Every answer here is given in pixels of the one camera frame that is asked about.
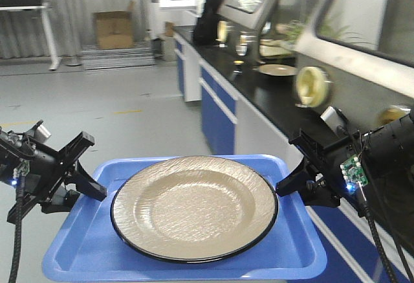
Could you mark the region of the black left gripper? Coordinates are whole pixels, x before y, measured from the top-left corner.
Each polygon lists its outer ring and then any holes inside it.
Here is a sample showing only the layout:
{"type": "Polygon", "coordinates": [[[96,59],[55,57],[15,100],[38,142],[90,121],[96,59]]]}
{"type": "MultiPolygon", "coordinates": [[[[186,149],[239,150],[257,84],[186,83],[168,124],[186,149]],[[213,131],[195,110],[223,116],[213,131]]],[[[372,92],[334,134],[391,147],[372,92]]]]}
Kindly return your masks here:
{"type": "Polygon", "coordinates": [[[64,176],[64,183],[74,184],[77,192],[103,201],[107,197],[107,189],[95,181],[78,161],[91,146],[94,146],[94,137],[85,131],[57,153],[35,140],[32,128],[23,133],[1,130],[1,182],[16,189],[16,203],[8,212],[7,222],[16,224],[37,204],[46,211],[53,202],[59,179],[64,176]],[[26,177],[14,179],[13,169],[22,159],[30,161],[30,172],[26,177]]]}

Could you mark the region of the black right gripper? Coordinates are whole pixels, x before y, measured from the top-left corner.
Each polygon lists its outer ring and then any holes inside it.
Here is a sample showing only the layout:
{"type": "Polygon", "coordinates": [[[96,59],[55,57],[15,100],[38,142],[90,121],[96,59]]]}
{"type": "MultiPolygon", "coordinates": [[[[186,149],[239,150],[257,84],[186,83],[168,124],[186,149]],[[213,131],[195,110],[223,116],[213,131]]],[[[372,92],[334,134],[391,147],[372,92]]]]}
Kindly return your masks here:
{"type": "Polygon", "coordinates": [[[367,188],[372,181],[366,158],[367,139],[359,130],[345,131],[340,140],[325,147],[299,129],[298,135],[289,140],[307,159],[283,180],[276,184],[276,194],[286,196],[303,188],[303,198],[307,205],[338,207],[344,199],[355,209],[368,208],[367,188]],[[345,186],[340,165],[353,155],[357,155],[369,183],[349,191],[345,186]]]}

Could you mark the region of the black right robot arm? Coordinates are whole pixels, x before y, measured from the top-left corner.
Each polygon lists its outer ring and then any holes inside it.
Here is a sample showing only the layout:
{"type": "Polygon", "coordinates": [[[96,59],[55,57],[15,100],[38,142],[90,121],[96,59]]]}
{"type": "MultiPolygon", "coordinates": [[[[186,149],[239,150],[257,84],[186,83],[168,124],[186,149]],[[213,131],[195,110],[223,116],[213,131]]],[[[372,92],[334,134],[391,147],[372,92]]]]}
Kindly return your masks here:
{"type": "Polygon", "coordinates": [[[358,212],[370,203],[413,212],[413,113],[367,133],[348,120],[336,129],[340,138],[326,146],[303,130],[289,141],[303,159],[276,193],[299,192],[306,205],[337,207],[345,198],[358,212]]]}

